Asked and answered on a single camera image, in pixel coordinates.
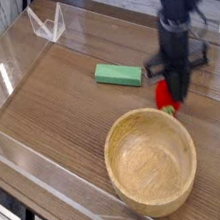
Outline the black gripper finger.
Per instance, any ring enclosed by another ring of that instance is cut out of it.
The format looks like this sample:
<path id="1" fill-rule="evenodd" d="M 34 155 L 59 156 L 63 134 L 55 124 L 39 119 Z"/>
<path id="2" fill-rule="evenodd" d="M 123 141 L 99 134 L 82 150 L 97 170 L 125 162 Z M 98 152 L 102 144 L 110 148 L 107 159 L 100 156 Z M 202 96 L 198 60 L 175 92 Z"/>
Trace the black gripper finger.
<path id="1" fill-rule="evenodd" d="M 191 70 L 190 66 L 182 67 L 181 69 L 166 69 L 165 78 L 170 90 L 171 96 L 177 102 L 183 102 L 188 95 Z"/>

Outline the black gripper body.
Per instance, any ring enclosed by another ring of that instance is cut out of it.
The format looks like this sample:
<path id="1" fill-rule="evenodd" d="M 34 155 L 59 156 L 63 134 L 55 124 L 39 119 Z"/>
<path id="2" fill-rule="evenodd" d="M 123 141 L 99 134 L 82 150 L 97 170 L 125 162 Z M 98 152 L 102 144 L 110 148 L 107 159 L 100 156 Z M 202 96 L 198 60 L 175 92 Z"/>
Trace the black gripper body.
<path id="1" fill-rule="evenodd" d="M 189 79 L 192 69 L 208 63 L 206 41 L 189 39 L 191 18 L 188 9 L 159 12 L 159 50 L 144 62 L 147 77 L 171 80 Z"/>

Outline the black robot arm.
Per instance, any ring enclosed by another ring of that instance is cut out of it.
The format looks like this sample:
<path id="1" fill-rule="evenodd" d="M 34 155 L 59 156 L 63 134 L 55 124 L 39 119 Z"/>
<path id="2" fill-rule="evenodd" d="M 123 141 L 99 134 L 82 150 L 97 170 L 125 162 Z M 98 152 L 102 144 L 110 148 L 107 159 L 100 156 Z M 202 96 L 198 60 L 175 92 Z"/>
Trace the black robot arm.
<path id="1" fill-rule="evenodd" d="M 198 9 L 201 0 L 160 0 L 158 11 L 159 50 L 144 68 L 149 78 L 162 75 L 174 101 L 187 97 L 192 69 L 208 62 L 208 44 L 204 39 L 190 40 L 191 12 L 206 16 Z"/>

